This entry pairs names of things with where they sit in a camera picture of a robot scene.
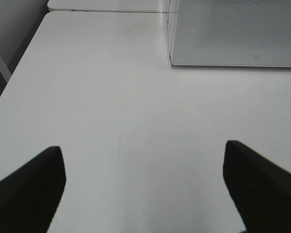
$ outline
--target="desk surface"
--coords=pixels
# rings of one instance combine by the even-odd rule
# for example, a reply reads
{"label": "desk surface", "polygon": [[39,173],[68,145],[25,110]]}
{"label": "desk surface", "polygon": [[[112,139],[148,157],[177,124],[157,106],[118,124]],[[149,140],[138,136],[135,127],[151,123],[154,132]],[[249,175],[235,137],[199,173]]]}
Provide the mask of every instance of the desk surface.
{"label": "desk surface", "polygon": [[50,233],[240,232],[228,139],[291,172],[291,69],[171,68],[164,25],[163,14],[49,13],[7,84],[0,179],[63,151]]}
{"label": "desk surface", "polygon": [[166,0],[49,0],[50,11],[163,12]]}

